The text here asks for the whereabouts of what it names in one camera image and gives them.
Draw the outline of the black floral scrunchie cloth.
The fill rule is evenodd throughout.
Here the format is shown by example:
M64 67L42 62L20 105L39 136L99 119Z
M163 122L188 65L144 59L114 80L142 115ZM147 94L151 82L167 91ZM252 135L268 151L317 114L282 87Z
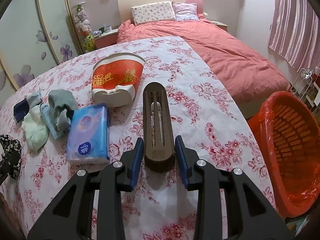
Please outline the black floral scrunchie cloth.
M17 179L21 171L22 146L17 139L11 139L7 134L1 134L1 184L8 176Z

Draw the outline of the grey green sock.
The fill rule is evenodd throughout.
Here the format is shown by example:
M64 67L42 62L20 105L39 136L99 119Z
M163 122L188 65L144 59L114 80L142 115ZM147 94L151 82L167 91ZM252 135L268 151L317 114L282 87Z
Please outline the grey green sock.
M64 89L49 92L50 117L56 132L67 134L74 112L79 109L73 93Z

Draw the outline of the brown plastic hair clip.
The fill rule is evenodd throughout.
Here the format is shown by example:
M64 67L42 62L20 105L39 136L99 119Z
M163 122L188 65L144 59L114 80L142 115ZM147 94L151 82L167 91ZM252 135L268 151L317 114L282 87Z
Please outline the brown plastic hair clip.
M157 82L143 90L144 161L153 172L163 173L175 165L175 144L165 88Z

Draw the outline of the orange plastic trash basket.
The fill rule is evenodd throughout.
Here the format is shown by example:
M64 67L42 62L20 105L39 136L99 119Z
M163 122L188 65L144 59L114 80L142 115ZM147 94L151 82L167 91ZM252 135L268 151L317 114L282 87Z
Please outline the orange plastic trash basket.
M290 92L273 93L248 125L263 155L283 217L306 213L319 197L319 125Z

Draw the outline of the blue tissue pack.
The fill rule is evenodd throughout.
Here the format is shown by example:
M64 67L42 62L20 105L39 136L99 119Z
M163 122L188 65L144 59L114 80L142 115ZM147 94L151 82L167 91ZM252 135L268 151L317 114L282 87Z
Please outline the blue tissue pack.
M108 107L99 103L74 112L67 139L66 161L71 164L106 164L108 152Z

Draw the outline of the light green towel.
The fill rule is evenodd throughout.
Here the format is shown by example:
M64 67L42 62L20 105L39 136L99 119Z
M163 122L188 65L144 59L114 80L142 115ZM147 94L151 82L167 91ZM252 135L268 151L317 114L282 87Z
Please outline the light green towel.
M29 150L36 153L44 146L49 137L49 129L40 112L40 106L34 106L22 121L22 129Z

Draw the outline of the light blue cream tube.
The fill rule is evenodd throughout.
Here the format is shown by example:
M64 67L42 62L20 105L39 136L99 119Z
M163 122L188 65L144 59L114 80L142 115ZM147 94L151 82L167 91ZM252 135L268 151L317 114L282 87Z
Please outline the light blue cream tube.
M60 137L64 136L64 133L61 131L56 131L53 125L52 117L50 116L50 106L47 103L42 103L40 105L40 112L42 117L44 118L44 122L46 123L51 135L53 138L59 139Z

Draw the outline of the coral pink duvet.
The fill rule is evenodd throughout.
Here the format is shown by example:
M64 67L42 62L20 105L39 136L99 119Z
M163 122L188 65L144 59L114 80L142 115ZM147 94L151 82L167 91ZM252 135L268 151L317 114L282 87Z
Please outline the coral pink duvet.
M118 28L117 42L165 36L184 39L237 103L291 90L289 81L275 64L202 15L198 21L158 21L141 25L127 20Z

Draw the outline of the cluttered white shelf rack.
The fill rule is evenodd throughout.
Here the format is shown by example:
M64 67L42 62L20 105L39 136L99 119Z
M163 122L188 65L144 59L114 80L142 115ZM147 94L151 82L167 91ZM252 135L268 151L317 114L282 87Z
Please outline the cluttered white shelf rack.
M301 68L291 85L291 90L311 112L319 109L319 67Z

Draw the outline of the crushed red paper cup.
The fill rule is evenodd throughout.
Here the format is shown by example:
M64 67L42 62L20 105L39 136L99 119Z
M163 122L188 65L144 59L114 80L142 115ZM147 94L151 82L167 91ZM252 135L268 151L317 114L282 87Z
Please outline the crushed red paper cup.
M121 107L134 100L145 60L134 53L114 53L93 67L92 95L95 103Z

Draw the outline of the pink white nightstand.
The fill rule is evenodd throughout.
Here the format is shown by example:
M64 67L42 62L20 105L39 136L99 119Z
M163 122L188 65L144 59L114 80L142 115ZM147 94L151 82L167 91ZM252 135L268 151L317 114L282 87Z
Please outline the pink white nightstand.
M108 33L103 33L94 39L97 49L115 45L118 38L118 29L113 29Z

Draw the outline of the pink striped curtain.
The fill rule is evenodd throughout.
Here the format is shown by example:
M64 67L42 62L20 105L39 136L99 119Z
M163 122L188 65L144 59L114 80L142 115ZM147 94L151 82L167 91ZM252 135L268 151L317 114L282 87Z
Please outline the pink striped curtain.
M319 18L308 0L275 0L268 47L297 71L319 67Z

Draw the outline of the wardrobe with flower doors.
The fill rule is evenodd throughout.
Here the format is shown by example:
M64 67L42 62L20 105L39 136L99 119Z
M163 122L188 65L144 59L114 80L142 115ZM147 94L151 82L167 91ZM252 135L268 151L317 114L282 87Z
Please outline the wardrobe with flower doors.
M1 102L81 53L68 0L1 0Z

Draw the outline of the white mug on nightstand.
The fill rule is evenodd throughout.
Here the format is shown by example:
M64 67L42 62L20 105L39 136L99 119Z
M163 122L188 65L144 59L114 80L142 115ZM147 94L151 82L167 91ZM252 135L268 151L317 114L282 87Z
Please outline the white mug on nightstand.
M104 25L104 33L109 33L112 31L112 27L110 25Z

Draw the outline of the striped pink pillow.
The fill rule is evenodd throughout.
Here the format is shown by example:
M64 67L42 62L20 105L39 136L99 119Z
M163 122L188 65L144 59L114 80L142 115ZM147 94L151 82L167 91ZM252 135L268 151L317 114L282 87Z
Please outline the striped pink pillow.
M197 3L172 3L177 21L198 21Z

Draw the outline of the floral white pillow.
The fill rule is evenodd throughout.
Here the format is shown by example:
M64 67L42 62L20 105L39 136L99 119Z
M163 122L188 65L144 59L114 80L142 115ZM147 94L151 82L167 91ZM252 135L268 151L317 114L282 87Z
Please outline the floral white pillow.
M176 15L171 1L135 6L131 8L131 14L135 25L176 20Z

